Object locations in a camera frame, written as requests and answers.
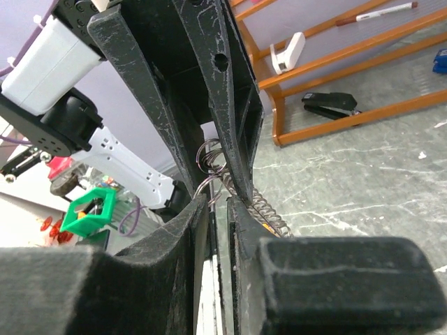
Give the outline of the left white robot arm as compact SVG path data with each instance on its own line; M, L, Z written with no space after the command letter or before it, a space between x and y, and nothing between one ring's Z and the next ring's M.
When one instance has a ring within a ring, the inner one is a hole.
M53 1L1 71L1 116L40 150L71 157L176 214L177 184L118 140L76 88L108 62L152 122L184 178L204 186L201 125L213 122L235 194L253 201L263 123L254 70L228 1Z

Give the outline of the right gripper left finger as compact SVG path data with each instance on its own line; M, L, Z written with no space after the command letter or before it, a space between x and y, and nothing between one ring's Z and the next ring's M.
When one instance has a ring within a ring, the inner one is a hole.
M200 195L115 255L93 246L1 249L1 333L194 334L208 218Z

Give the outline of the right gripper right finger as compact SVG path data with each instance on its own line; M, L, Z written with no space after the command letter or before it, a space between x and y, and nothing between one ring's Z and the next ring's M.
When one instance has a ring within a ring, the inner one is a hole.
M402 237L276 237L227 201L236 334L426 334L446 298Z

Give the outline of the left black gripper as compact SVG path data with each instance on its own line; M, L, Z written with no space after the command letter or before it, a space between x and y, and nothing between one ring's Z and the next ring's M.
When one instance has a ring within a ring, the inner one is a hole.
M253 200L263 123L258 85L228 1L58 1L52 14L108 61L167 145L193 195L203 130L187 105L209 105L235 192Z

